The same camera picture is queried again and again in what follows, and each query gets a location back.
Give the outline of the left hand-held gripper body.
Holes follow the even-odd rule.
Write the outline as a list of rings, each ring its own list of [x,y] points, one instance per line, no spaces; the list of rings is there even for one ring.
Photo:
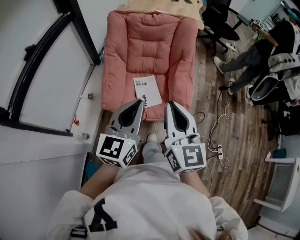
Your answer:
[[[96,156],[107,165],[128,167],[138,153],[141,126],[140,119],[126,127],[120,124],[118,118],[111,118],[105,132],[99,137]]]

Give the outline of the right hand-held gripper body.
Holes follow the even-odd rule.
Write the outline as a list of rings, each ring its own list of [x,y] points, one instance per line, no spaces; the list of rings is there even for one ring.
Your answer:
[[[164,144],[164,156],[175,174],[195,172],[206,167],[205,144],[201,143],[195,127],[186,132],[167,130]]]

